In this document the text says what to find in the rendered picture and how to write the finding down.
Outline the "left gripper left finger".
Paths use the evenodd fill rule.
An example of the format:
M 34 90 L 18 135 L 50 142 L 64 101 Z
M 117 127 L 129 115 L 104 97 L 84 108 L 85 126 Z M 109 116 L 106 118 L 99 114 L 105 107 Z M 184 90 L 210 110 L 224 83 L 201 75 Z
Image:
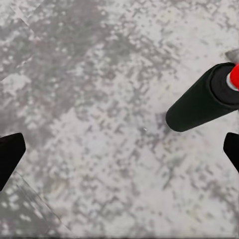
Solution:
M 21 133 L 0 138 L 0 192 L 26 151 Z

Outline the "pesticide atomizer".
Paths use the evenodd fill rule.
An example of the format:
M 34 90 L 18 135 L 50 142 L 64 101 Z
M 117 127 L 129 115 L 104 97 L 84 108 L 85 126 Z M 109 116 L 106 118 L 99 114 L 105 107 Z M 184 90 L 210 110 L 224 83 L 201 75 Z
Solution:
M 239 46 L 225 55 L 232 62 L 208 69 L 166 112 L 171 129 L 187 131 L 239 110 Z

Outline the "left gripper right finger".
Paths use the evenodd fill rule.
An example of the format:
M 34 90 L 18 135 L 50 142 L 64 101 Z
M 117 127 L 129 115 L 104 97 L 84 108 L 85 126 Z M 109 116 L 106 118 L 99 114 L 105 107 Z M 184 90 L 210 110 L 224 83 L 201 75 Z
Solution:
M 239 173 L 239 134 L 227 133 L 223 151 Z

